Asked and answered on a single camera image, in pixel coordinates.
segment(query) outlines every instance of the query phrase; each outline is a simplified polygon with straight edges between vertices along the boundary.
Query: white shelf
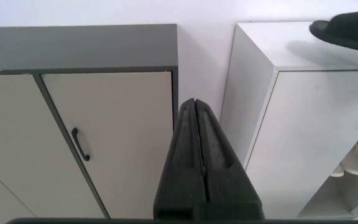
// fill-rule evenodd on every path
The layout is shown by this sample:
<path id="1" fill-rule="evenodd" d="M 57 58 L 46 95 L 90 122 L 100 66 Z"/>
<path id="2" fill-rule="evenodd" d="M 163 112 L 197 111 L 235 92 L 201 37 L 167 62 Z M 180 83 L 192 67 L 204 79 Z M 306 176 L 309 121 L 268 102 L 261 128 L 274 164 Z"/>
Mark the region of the white shelf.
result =
<path id="1" fill-rule="evenodd" d="M 300 219 L 353 220 L 355 216 L 335 186 L 333 177 L 321 186 L 309 203 L 299 213 Z"/>

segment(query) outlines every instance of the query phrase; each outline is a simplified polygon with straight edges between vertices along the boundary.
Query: cabinet handle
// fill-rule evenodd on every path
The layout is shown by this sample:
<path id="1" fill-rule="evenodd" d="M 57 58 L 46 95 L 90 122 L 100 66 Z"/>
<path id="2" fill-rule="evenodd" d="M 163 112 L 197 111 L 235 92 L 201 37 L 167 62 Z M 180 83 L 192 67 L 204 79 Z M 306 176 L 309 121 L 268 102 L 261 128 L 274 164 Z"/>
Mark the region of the cabinet handle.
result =
<path id="1" fill-rule="evenodd" d="M 73 128 L 73 129 L 71 130 L 71 135 L 73 136 L 74 142 L 75 142 L 75 144 L 77 145 L 77 148 L 78 148 L 78 150 L 80 151 L 80 154 L 81 154 L 82 158 L 83 158 L 85 161 L 89 161 L 91 157 L 90 157 L 90 155 L 88 155 L 88 154 L 85 155 L 84 151 L 82 151 L 80 142 L 78 141 L 77 134 L 78 134 L 78 129 L 77 129 L 77 128 Z"/>

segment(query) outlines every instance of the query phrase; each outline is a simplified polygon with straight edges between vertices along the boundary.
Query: cabinet side panel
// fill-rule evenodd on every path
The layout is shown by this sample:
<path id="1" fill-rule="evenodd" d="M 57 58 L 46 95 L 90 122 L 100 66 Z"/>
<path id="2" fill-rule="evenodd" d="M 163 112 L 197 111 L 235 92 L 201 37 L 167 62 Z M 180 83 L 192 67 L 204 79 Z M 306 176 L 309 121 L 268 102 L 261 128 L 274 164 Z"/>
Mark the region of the cabinet side panel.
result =
<path id="1" fill-rule="evenodd" d="M 244 167 L 254 146 L 276 76 L 268 58 L 237 26 L 221 126 Z"/>

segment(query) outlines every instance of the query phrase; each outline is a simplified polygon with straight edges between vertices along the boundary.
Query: black edge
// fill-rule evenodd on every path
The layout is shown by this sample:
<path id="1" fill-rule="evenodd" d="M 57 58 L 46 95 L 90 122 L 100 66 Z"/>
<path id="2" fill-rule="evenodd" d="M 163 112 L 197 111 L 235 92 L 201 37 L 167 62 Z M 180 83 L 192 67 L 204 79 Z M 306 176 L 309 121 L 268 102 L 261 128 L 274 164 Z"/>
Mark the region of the black edge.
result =
<path id="1" fill-rule="evenodd" d="M 77 161 L 78 167 L 80 168 L 82 174 L 84 175 L 84 178 L 85 178 L 86 182 L 88 183 L 88 185 L 92 191 L 92 194 L 94 195 L 98 205 L 100 206 L 100 209 L 102 210 L 103 215 L 106 218 L 110 218 L 109 213 L 107 212 L 106 207 L 104 206 L 104 204 L 98 194 L 98 191 L 96 190 L 95 186 L 92 183 L 92 180 L 91 180 L 91 177 L 90 177 L 88 171 L 86 171 L 86 168 L 85 168 L 84 164 L 82 163 L 80 155 L 78 155 L 78 152 L 75 149 L 73 142 L 71 141 L 70 135 L 68 134 L 66 127 L 63 123 L 63 120 L 60 117 L 59 112 L 56 109 L 55 103 L 52 101 L 52 98 L 49 95 L 47 87 L 45 86 L 45 83 L 42 80 L 41 74 L 33 74 L 33 77 L 34 77 L 34 80 L 35 80 L 38 88 L 41 91 L 42 96 L 45 99 L 45 102 L 47 103 L 47 105 L 49 107 L 51 114 L 53 115 L 53 118 L 55 118 L 55 121 L 56 121 L 60 131 L 62 132 L 62 135 L 65 138 L 67 145 L 70 148 L 70 151 L 73 154 L 73 157 L 75 158 L 75 161 Z"/>
<path id="2" fill-rule="evenodd" d="M 178 69 L 172 70 L 171 73 L 172 79 L 172 111 L 173 111 L 173 128 L 175 129 L 175 121 L 178 118 L 178 96 L 179 96 L 179 71 Z"/>
<path id="3" fill-rule="evenodd" d="M 166 72 L 177 71 L 177 66 L 163 67 L 109 67 L 109 68 L 53 68 L 0 70 L 0 75 L 53 74 L 53 73 L 117 73 L 117 72 Z"/>
<path id="4" fill-rule="evenodd" d="M 18 218 L 7 224 L 358 224 L 358 220 L 221 220 L 186 221 L 183 220 L 141 220 L 141 219 L 97 219 L 97 218 Z"/>

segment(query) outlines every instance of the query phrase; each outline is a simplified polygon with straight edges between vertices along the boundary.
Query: black plastic object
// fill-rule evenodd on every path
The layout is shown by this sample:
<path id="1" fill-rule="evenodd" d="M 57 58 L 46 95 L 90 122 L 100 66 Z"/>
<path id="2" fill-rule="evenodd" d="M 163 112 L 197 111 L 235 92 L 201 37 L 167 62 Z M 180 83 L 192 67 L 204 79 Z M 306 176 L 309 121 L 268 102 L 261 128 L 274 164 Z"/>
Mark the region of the black plastic object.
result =
<path id="1" fill-rule="evenodd" d="M 211 108 L 180 108 L 154 201 L 155 220 L 263 220 L 262 204 Z"/>
<path id="2" fill-rule="evenodd" d="M 340 14 L 331 21 L 314 21 L 310 32 L 331 44 L 358 50 L 358 12 Z"/>
<path id="3" fill-rule="evenodd" d="M 73 128 L 71 130 L 71 135 L 73 136 L 73 139 L 74 139 L 74 142 L 75 144 L 77 145 L 78 147 L 78 150 L 82 156 L 82 158 L 85 160 L 85 161 L 89 161 L 90 160 L 90 155 L 85 155 L 84 151 L 82 150 L 81 148 L 81 145 L 80 145 L 80 142 L 78 141 L 78 129 L 77 128 Z"/>

